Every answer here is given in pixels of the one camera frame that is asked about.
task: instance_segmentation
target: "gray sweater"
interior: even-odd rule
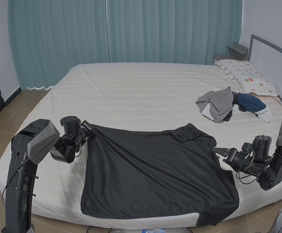
[[[222,121],[233,109],[233,93],[231,88],[228,87],[220,91],[209,91],[196,100],[200,112],[203,112],[208,103],[210,103],[209,113],[212,115],[214,122]]]

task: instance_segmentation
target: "white bed sheet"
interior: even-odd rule
[[[23,128],[39,119],[50,119],[64,133],[60,119],[75,115],[90,123],[139,131],[162,131],[194,124],[212,135],[218,147],[236,147],[252,142],[256,135],[272,137],[270,155],[282,122],[282,105],[271,97],[262,100],[273,118],[263,123],[250,112],[233,112],[229,122],[214,123],[201,116],[195,101],[213,90],[239,92],[232,80],[218,66],[167,63],[102,63],[73,67],[38,103],[23,122]],[[6,185],[11,144],[0,159],[0,190]],[[50,154],[38,165],[32,213],[106,228],[155,229],[195,226],[198,213],[142,219],[101,219],[83,215],[80,200],[85,181],[87,150],[72,164],[54,161]],[[231,169],[220,158],[221,167]],[[257,182],[241,184],[235,178],[239,208],[227,219],[254,211],[282,199],[282,182],[269,191]]]

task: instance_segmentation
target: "blue knit garment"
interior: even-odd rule
[[[251,112],[258,112],[266,108],[266,105],[260,99],[251,94],[239,93],[237,103]]]

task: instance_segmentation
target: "curtain fold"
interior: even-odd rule
[[[110,62],[212,64],[241,14],[242,0],[107,0]]]
[[[78,64],[109,62],[106,0],[9,0],[8,27],[22,89],[55,85]]]

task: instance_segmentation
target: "pillow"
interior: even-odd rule
[[[241,93],[254,93],[272,97],[277,97],[279,94],[275,86],[267,81],[247,60],[219,60],[215,64],[225,71]]]

